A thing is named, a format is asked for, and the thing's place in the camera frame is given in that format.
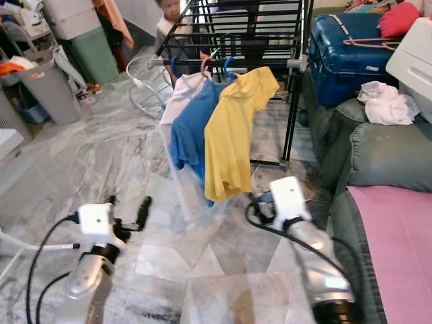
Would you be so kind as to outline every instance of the red cushion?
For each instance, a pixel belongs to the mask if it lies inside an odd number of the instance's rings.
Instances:
[[[392,38],[405,35],[420,12],[411,2],[402,2],[387,11],[379,21],[382,38]]]

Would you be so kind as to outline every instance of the blue hanger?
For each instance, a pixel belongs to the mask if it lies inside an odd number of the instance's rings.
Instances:
[[[171,71],[173,72],[173,74],[174,74],[177,78],[179,78],[180,76],[182,76],[182,74],[181,74],[181,73],[178,73],[178,72],[176,71],[176,61],[178,61],[178,56],[177,56],[177,55],[173,56],[173,58],[171,59]]]
[[[230,57],[230,58],[227,59],[227,60],[225,61],[225,63],[223,64],[223,75],[224,75],[226,78],[231,78],[232,80],[236,79],[237,76],[236,76],[235,74],[231,73],[231,72],[228,72],[228,71],[227,71],[227,67],[228,67],[228,64],[230,64],[231,61],[235,61],[235,60],[236,60],[235,57]]]

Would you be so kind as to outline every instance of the orange cloth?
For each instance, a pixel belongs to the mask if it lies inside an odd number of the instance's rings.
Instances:
[[[130,32],[122,14],[119,11],[119,8],[115,4],[114,0],[92,0],[93,5],[97,8],[98,12],[107,18],[114,29],[118,30],[123,34],[124,41],[126,45],[131,49],[134,47],[134,40],[132,36],[130,36]]]
[[[6,74],[12,72],[21,72],[25,70],[26,69],[24,67],[16,63],[6,62],[0,64],[0,76],[5,76]]]

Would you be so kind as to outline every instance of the green bin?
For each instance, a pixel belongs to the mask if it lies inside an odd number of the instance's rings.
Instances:
[[[67,58],[87,82],[104,84],[119,75],[102,27],[62,40],[61,44]]]

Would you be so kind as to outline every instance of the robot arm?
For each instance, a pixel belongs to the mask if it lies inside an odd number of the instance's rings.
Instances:
[[[78,209],[88,251],[82,254],[71,275],[67,296],[57,314],[57,324],[97,324],[103,322],[105,301],[112,287],[114,264],[126,249],[130,232],[143,230],[151,197],[146,197],[136,223],[122,225],[113,217],[113,205],[87,204]]]
[[[266,214],[283,236],[301,241],[302,245],[294,244],[294,250],[317,323],[360,323],[354,293],[334,255],[333,241],[312,222],[298,180],[282,178],[271,182],[270,189],[253,203],[255,214],[261,219]]]

